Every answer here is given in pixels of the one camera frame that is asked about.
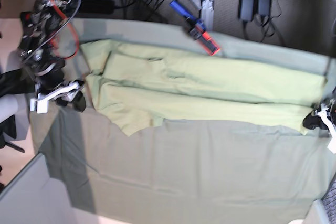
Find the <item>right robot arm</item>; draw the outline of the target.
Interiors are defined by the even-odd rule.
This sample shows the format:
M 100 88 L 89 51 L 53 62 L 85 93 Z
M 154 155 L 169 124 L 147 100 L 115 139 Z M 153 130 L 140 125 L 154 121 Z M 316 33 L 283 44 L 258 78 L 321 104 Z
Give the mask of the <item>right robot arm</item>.
M 49 103 L 58 106 L 72 105 L 83 112 L 86 101 L 82 80 L 66 81 L 63 67 L 76 54 L 62 57 L 57 55 L 57 35 L 68 27 L 79 50 L 79 38 L 71 20 L 80 8 L 82 0 L 37 0 L 33 10 L 22 12 L 20 20 L 23 36 L 19 44 L 22 64 L 35 85 L 35 95 L 30 100 L 30 110 L 38 114 L 47 113 Z

